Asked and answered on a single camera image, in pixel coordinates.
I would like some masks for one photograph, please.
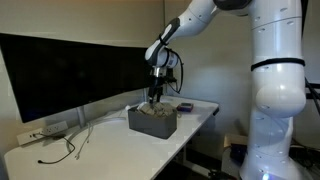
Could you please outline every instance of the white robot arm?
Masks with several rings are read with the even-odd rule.
[[[217,13],[218,9],[212,0],[193,0],[187,10],[178,18],[171,20],[163,33],[147,49],[145,59],[153,67],[154,76],[148,92],[150,103],[153,103],[156,94],[159,101],[166,70],[175,67],[179,61],[178,55],[166,46],[174,38],[199,34]]]
[[[175,67],[178,61],[175,52],[165,46],[176,37],[199,34],[220,10],[249,15],[252,25],[253,98],[248,150],[240,176],[244,180],[307,179],[288,157],[293,116],[306,103],[300,0],[193,0],[146,51],[155,77],[149,88],[150,103],[155,94],[161,95],[166,68]]]

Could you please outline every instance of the power strip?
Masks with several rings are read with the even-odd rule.
[[[18,139],[19,145],[21,146],[23,144],[27,144],[29,142],[44,138],[44,136],[41,136],[41,135],[35,136],[35,134],[41,133],[44,135],[52,135],[67,129],[68,129],[68,125],[66,121],[62,121],[47,127],[39,128],[36,130],[32,130],[32,131],[20,134],[17,136],[17,139]]]

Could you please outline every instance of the wall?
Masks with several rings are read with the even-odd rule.
[[[166,0],[165,19],[179,16],[190,0]],[[307,61],[306,76],[320,82],[320,2],[310,0],[303,41]],[[218,14],[198,36],[180,38],[170,44],[184,61],[184,85],[181,97],[217,102],[220,112],[193,138],[192,147],[221,159],[226,133],[247,135],[251,107],[252,43],[248,17],[226,12]],[[320,146],[319,117],[311,101],[295,120],[294,136],[306,145]]]
[[[148,47],[163,28],[162,0],[0,0],[0,32],[118,46]],[[23,124],[0,54],[0,155],[17,147],[16,135],[66,120],[75,109]],[[141,100],[142,90],[85,106],[88,119]],[[0,179],[5,178],[0,163]]]

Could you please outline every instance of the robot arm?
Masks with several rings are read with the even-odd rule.
[[[153,103],[156,94],[157,101],[160,100],[167,68],[174,68],[178,64],[178,55],[166,46],[177,37],[199,34],[218,12],[212,0],[193,0],[187,10],[171,20],[158,39],[148,48],[145,59],[153,67],[154,76],[148,92],[150,103]]]

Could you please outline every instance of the computer monitor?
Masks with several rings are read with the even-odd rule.
[[[146,48],[0,34],[22,121],[150,85]]]

